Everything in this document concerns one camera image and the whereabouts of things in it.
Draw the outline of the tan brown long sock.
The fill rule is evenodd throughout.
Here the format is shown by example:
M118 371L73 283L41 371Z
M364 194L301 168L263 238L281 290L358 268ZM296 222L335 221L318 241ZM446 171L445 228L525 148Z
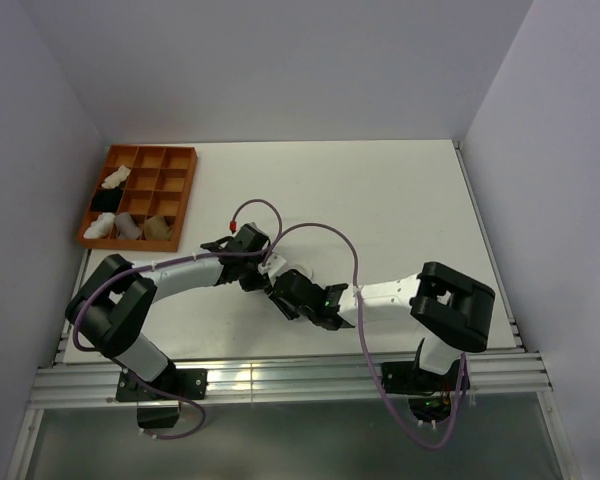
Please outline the tan brown long sock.
M145 221L143 234L147 241L169 241L172 237L172 226L164 216L152 216Z

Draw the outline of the grey sock with red cuff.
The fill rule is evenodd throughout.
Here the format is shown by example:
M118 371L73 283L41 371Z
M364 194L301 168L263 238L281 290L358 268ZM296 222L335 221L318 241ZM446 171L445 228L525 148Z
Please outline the grey sock with red cuff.
M142 235L142 229L137 225L129 212L116 215L114 225L118 240L138 240Z

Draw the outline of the white sock with black stripes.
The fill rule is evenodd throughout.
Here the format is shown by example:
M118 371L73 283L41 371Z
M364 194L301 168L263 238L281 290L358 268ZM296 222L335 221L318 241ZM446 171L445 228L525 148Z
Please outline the white sock with black stripes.
M310 267L307 267L305 265L298 265L296 267L296 269L302 273L303 275L305 275L306 277L308 277L309 279L311 279L313 277L313 270Z

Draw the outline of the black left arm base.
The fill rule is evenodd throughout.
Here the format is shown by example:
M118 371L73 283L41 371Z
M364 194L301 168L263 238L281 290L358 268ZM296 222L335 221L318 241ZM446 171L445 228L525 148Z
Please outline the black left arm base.
M206 396L207 380L207 369L175 368L170 373L168 386L156 387L123 368L115 400L118 403L137 404L136 421L143 434L160 440L181 439L197 433L206 423L206 410L198 401ZM184 405L200 413L197 424L182 433L166 433L166 430L176 426Z

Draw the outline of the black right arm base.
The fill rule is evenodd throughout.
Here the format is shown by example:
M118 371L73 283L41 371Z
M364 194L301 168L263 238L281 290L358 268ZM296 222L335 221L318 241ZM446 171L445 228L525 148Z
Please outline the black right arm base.
M442 422L452 410L460 361L456 360L445 375L421 370L414 361L381 364L381 383L386 393L406 395L411 414L425 423Z

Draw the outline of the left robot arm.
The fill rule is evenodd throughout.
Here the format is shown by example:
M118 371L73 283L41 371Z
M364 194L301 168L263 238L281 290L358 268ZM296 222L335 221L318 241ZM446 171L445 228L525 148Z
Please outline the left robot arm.
M69 302L65 318L104 357L139 377L139 388L163 399L175 386L171 360L142 333L151 306L193 289L215 287L258 273L268 236L254 224L203 244L188 256L152 263L107 256Z

